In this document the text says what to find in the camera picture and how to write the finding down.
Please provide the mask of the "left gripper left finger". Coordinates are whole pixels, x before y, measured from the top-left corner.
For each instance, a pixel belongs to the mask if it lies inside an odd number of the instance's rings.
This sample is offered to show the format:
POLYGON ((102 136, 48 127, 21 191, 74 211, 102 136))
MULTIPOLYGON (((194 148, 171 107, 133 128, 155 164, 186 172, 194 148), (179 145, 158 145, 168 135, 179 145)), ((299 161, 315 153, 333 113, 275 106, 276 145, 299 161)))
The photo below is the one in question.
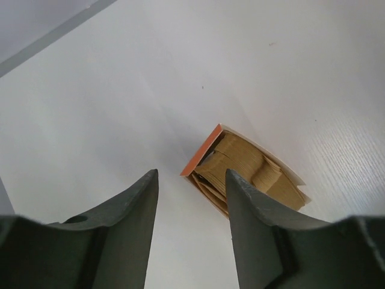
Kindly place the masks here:
POLYGON ((63 223, 1 217, 2 288, 143 288, 158 171, 63 223))

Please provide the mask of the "orange coffee filter holder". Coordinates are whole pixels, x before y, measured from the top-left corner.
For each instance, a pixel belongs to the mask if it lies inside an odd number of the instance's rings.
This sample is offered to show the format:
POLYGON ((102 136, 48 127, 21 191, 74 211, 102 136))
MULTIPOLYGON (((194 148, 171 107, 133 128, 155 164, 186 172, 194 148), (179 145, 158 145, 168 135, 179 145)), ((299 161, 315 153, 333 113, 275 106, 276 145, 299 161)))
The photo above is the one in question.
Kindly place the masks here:
MULTIPOLYGON (((227 132, 241 137, 242 139, 246 140, 247 142, 251 143, 256 148, 258 148, 265 156, 267 156, 269 159, 273 160, 273 162, 275 162, 279 167, 281 167, 283 169, 283 171, 288 175, 289 179, 293 180, 295 185, 298 185, 299 189, 301 186, 305 185, 304 181, 292 169, 290 169, 288 165, 286 165, 282 160, 280 160, 278 157, 276 157, 273 153, 269 152, 267 149, 263 148, 261 145, 250 140, 249 138, 245 137, 244 135, 236 132, 235 130, 233 130, 233 129, 231 129, 231 128, 223 125, 223 124, 218 124, 215 127, 215 129, 211 132, 211 134, 207 137, 207 139, 203 142, 203 144, 199 147, 199 149, 197 150, 195 155, 191 158, 189 163, 185 166, 183 171, 180 173, 180 175, 182 177, 189 180, 189 182, 191 182, 200 192, 201 192, 201 190, 198 188, 197 184, 194 182, 194 180, 192 178, 192 172, 199 164, 201 164, 209 155, 211 155, 213 153, 214 147, 216 147, 216 145, 219 143, 219 141, 224 137, 224 134, 227 132)), ((221 213, 224 216, 229 215, 229 213, 224 214, 222 211, 221 211, 221 213)))

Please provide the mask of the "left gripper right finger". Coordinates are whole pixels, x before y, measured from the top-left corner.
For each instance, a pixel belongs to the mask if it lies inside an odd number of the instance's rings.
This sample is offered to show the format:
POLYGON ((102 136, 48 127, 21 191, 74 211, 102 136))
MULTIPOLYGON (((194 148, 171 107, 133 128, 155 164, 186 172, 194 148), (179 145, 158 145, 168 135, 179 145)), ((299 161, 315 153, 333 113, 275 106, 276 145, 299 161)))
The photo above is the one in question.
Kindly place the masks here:
POLYGON ((384 287, 384 217, 318 220, 230 169, 226 194, 241 288, 384 287))

